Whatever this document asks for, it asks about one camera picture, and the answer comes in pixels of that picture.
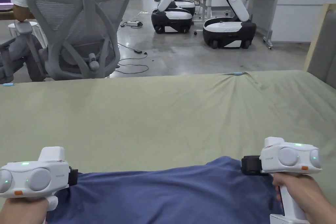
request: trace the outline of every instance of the concrete floor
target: concrete floor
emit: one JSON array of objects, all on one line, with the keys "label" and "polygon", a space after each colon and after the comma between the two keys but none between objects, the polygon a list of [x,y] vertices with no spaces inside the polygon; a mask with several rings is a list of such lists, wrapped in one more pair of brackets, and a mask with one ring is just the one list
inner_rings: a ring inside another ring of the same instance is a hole
[{"label": "concrete floor", "polygon": [[[118,42],[148,53],[141,60],[124,60],[122,64],[147,65],[149,70],[138,74],[122,74],[114,72],[111,77],[127,76],[158,76],[204,73],[226,73],[235,71],[267,71],[267,70],[297,70],[303,69],[305,57],[309,48],[307,44],[275,44],[273,50],[268,50],[262,37],[257,35],[248,50],[214,50],[203,41],[201,33],[194,36],[187,34],[156,34],[151,23],[151,12],[156,6],[154,0],[130,0],[124,20],[130,20],[140,10],[148,14],[140,14],[137,19],[143,22],[140,29],[130,27],[120,28]],[[0,22],[0,40],[9,38],[6,25],[10,22]],[[195,23],[194,29],[202,25]],[[133,51],[120,47],[122,58],[140,58]],[[121,66],[123,72],[140,72],[144,66]],[[23,68],[15,74],[14,82],[29,82],[27,69]]]}]

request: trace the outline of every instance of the person's hand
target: person's hand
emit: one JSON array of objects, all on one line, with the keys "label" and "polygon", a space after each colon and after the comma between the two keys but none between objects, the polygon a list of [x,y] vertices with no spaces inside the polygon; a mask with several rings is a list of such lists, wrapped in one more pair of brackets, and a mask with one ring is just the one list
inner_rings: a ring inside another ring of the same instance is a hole
[{"label": "person's hand", "polygon": [[25,198],[9,198],[0,211],[1,224],[42,224],[49,206],[45,198],[28,201]]},{"label": "person's hand", "polygon": [[336,223],[336,210],[324,196],[318,183],[310,176],[294,177],[285,173],[275,173],[275,186],[286,186],[289,194],[305,212],[311,224]]}]

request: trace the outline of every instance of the wrist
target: wrist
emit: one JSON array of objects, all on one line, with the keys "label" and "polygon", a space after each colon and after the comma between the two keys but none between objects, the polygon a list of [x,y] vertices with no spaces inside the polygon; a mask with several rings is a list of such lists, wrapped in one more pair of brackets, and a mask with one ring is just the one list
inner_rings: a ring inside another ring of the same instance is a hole
[{"label": "wrist", "polygon": [[317,200],[311,210],[311,215],[316,224],[336,224],[336,208],[326,199]]}]

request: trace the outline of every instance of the white robot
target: white robot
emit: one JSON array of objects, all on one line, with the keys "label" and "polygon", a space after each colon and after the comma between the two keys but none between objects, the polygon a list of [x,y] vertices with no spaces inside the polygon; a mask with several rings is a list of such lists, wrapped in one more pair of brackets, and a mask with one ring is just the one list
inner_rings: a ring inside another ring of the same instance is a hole
[{"label": "white robot", "polygon": [[191,15],[194,15],[196,10],[195,4],[189,0],[174,0],[167,8],[182,8],[189,11]]},{"label": "white robot", "polygon": [[236,16],[206,20],[203,26],[204,41],[214,49],[240,47],[248,49],[257,26],[250,22],[250,15],[242,0],[227,0],[227,2]]},{"label": "white robot", "polygon": [[152,24],[156,33],[187,33],[193,22],[192,14],[182,8],[169,8],[174,0],[161,0],[152,13]]},{"label": "white robot", "polygon": [[54,194],[77,184],[78,170],[73,170],[64,160],[64,148],[45,147],[38,161],[14,162],[0,168],[0,197],[45,197],[48,211],[54,210],[58,199]]},{"label": "white robot", "polygon": [[[320,172],[319,149],[310,144],[286,143],[282,138],[268,137],[260,156],[245,156],[241,169],[247,175],[287,172],[292,175]],[[284,215],[271,214],[270,224],[309,224],[303,210],[289,195],[285,186],[280,187]]]}]

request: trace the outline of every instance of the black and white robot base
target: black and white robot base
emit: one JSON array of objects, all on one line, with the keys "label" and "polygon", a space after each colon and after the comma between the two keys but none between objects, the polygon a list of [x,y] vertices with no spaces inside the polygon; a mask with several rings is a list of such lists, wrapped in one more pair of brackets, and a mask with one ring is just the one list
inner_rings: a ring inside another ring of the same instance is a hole
[{"label": "black and white robot base", "polygon": [[196,11],[196,6],[193,2],[189,0],[175,0],[174,2],[171,2],[168,6],[169,9],[174,9],[174,8],[182,8],[184,10],[187,10],[190,12],[192,16],[194,16],[195,11]]},{"label": "black and white robot base", "polygon": [[212,48],[248,49],[256,33],[256,24],[247,21],[233,22],[230,17],[211,18],[203,26],[203,38]]},{"label": "black and white robot base", "polygon": [[156,33],[181,32],[187,33],[193,22],[193,16],[184,9],[167,9],[159,11],[155,9],[152,13],[152,24]]}]

